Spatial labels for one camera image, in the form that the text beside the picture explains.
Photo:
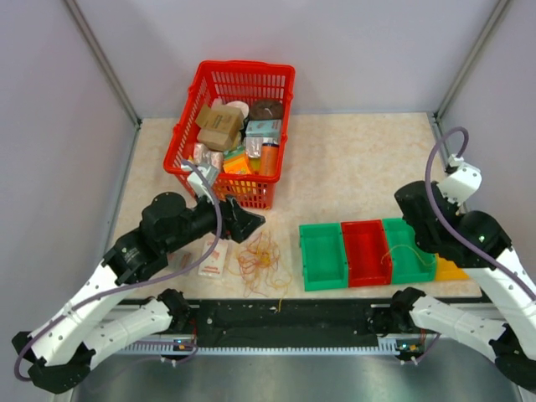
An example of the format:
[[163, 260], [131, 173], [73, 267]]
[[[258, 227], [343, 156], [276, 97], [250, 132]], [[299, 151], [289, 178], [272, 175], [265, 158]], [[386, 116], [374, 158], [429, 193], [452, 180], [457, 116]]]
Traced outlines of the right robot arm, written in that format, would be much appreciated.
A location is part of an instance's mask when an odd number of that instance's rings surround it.
[[535, 391], [535, 285], [509, 236], [489, 214], [461, 214], [436, 182], [406, 184], [394, 195], [417, 247], [453, 262], [485, 291], [502, 320], [478, 317], [414, 287], [372, 310], [377, 334], [430, 330], [479, 352], [516, 385]]

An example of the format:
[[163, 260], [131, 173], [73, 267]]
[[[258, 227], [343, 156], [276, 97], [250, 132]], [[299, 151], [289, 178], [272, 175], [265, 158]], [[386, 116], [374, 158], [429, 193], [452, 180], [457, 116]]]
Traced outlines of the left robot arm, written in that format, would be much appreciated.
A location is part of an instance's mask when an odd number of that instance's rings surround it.
[[[190, 320], [183, 294], [167, 289], [134, 312], [113, 322], [104, 318], [135, 289], [160, 282], [168, 257], [212, 233], [218, 240], [247, 240], [265, 217], [243, 209], [228, 195], [203, 196], [188, 208], [178, 193], [161, 193], [142, 211], [137, 228], [121, 236], [104, 254], [89, 280], [48, 323], [12, 340], [18, 356], [13, 371], [52, 394], [63, 394], [117, 351], [149, 335], [184, 330]], [[22, 375], [19, 364], [28, 361]]]

